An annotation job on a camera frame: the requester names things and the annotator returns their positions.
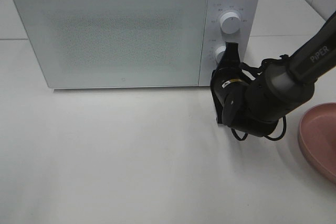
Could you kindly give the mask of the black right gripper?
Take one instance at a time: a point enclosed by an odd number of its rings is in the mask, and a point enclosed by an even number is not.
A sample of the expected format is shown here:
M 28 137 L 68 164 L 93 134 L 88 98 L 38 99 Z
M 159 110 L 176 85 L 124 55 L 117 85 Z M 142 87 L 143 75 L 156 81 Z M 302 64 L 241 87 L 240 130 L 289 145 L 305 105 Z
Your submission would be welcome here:
M 241 63 L 238 43 L 227 42 L 224 54 L 212 73 L 211 93 L 217 123 L 227 127 L 255 127 L 245 102 L 245 92 L 251 78 L 243 73 L 249 67 Z

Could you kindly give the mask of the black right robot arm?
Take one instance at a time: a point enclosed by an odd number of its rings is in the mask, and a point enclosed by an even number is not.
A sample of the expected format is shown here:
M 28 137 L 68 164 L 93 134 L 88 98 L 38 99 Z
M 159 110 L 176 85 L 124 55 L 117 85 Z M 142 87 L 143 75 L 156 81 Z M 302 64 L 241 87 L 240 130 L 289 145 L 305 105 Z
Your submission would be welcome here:
M 282 139 L 286 115 L 309 101 L 319 77 L 335 67 L 335 14 L 291 56 L 263 59 L 258 68 L 241 62 L 238 44 L 226 43 L 212 72 L 211 94 L 218 124 L 235 139 Z

